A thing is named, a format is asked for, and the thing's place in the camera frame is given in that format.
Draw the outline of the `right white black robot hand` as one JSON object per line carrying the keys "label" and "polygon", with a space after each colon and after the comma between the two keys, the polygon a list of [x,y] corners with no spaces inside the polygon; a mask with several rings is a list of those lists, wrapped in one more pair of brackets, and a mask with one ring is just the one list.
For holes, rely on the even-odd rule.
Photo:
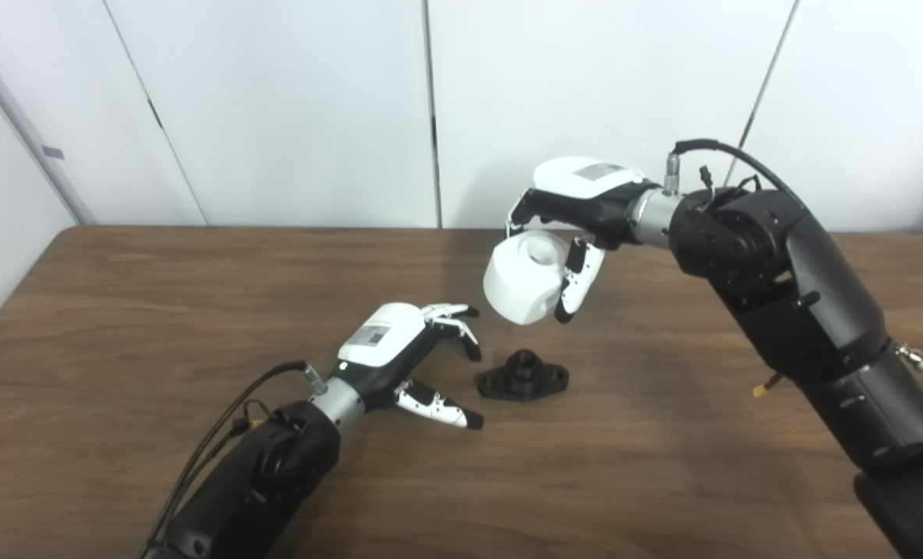
{"label": "right white black robot hand", "polygon": [[533,170],[533,184],[508,212],[506,236],[526,225],[560,223],[581,230],[561,270],[554,316],[568,323],[599,276],[607,252],[641,244],[636,215],[642,200],[662,186],[642,172],[590,157],[558,157]]}

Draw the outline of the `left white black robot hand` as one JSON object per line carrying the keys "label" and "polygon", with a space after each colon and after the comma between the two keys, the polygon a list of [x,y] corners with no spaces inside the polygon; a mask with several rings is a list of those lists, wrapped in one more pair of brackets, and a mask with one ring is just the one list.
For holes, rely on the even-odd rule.
{"label": "left white black robot hand", "polygon": [[389,302],[376,309],[340,347],[325,392],[316,404],[338,429],[370,411],[398,406],[461,429],[482,429],[484,418],[412,377],[440,341],[460,341],[467,358],[481,346],[464,321],[480,312],[468,304]]}

